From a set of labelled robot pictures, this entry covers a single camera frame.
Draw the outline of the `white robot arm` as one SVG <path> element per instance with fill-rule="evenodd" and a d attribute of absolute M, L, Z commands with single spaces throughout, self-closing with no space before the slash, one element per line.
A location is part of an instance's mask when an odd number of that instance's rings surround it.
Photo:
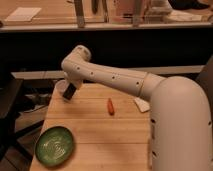
<path fill-rule="evenodd" d="M 152 171 L 213 171 L 213 122 L 200 85 L 182 76 L 161 77 L 90 59 L 88 48 L 76 46 L 61 63 L 65 78 L 75 90 L 88 80 L 149 103 Z"/>

